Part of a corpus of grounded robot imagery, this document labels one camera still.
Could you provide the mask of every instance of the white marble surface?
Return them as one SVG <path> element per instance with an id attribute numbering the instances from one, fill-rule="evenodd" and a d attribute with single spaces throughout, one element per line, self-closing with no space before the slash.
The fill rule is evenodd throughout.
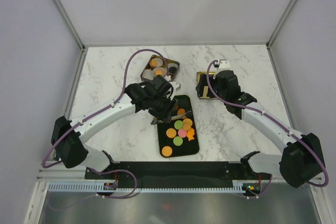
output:
<path id="1" fill-rule="evenodd" d="M 273 115 L 288 124 L 287 114 L 264 45 L 248 46 L 155 46 L 89 48 L 80 78 L 71 117 L 85 114 L 119 95 L 129 57 L 137 50 L 151 48 L 164 57 L 177 60 L 181 69 L 176 81 L 178 94 L 191 98 L 200 143 L 196 155 L 162 158 L 156 126 L 145 111 L 129 116 L 96 134 L 87 144 L 105 150 L 116 161 L 238 161 L 259 150 L 279 154 L 260 132 L 226 111 L 218 100 L 199 100 L 196 72 L 205 71 L 214 59 L 225 58 L 238 76 L 245 92 L 252 94 Z M 129 68 L 127 84 L 140 82 L 151 52 L 136 56 Z"/>

